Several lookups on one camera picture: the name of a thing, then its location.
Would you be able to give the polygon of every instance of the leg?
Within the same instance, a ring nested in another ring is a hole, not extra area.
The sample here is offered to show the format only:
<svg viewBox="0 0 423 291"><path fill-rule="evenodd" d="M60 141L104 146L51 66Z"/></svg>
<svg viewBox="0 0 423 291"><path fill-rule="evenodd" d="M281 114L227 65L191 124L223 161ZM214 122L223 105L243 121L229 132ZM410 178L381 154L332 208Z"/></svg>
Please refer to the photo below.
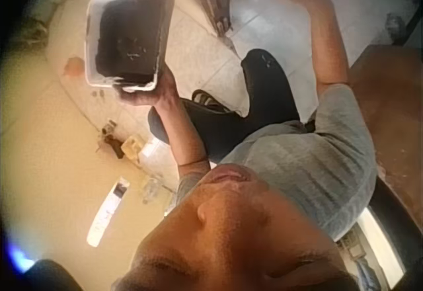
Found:
<svg viewBox="0 0 423 291"><path fill-rule="evenodd" d="M246 137L245 119L236 112L218 112L183 99L186 111L204 142L209 159L220 162ZM151 133L163 142L169 143L159 115L151 108L148 115Z"/></svg>
<svg viewBox="0 0 423 291"><path fill-rule="evenodd" d="M252 132L269 124L299 120L291 87L280 64L265 50L251 50L241 62L250 97L246 118Z"/></svg>

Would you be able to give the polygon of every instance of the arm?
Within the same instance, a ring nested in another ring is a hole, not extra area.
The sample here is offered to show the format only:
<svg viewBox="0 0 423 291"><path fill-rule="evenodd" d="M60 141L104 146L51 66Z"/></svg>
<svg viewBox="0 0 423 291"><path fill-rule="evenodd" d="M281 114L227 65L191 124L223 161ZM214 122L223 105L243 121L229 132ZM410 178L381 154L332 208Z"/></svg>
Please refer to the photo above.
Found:
<svg viewBox="0 0 423 291"><path fill-rule="evenodd" d="M331 0L292 0L303 5L311 18L313 67L317 92L348 82L348 60Z"/></svg>
<svg viewBox="0 0 423 291"><path fill-rule="evenodd" d="M319 96L332 84L348 83L348 59L331 0L307 4L311 49Z"/></svg>
<svg viewBox="0 0 423 291"><path fill-rule="evenodd" d="M197 133L182 104L174 76L168 67L154 91L125 92L115 87L120 98L133 106L151 105L156 108L169 137L172 153L178 165L179 176L207 173L210 164L203 141Z"/></svg>
<svg viewBox="0 0 423 291"><path fill-rule="evenodd" d="M163 99L155 105L155 108L169 137L173 157L178 164L179 177L193 172L210 171L203 141L179 96Z"/></svg>

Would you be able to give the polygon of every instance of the man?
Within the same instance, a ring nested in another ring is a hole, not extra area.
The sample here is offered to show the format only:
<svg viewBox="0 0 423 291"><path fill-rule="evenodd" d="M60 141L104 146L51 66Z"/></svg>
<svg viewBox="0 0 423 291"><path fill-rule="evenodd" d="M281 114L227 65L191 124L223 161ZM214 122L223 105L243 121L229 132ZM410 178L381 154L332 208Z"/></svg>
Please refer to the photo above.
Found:
<svg viewBox="0 0 423 291"><path fill-rule="evenodd" d="M359 290L333 241L370 200L373 145L331 1L293 1L311 17L314 132L262 50L242 62L247 118L205 92L194 96L200 104L181 100L169 69L153 92L117 88L126 102L153 106L151 129L169 141L181 180L178 206L141 242L117 290ZM224 164L210 171L209 158Z"/></svg>

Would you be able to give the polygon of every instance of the plastic tub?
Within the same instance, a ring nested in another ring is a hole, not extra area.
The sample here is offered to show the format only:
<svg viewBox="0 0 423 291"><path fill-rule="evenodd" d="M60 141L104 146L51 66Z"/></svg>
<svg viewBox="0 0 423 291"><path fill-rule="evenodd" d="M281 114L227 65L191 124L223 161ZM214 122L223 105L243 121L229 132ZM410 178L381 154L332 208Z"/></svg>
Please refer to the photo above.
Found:
<svg viewBox="0 0 423 291"><path fill-rule="evenodd" d="M87 13L85 77L152 91L165 62L174 0L91 0Z"/></svg>

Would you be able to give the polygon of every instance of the mouth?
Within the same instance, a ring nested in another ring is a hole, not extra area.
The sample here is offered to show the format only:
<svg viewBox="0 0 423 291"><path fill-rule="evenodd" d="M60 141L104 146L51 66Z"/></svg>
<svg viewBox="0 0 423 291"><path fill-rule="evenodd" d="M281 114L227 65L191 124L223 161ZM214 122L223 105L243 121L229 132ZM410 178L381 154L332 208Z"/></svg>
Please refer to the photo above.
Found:
<svg viewBox="0 0 423 291"><path fill-rule="evenodd" d="M220 183L223 181L235 181L238 183L249 182L252 174L245 168L234 164L218 165L211 170L200 182Z"/></svg>

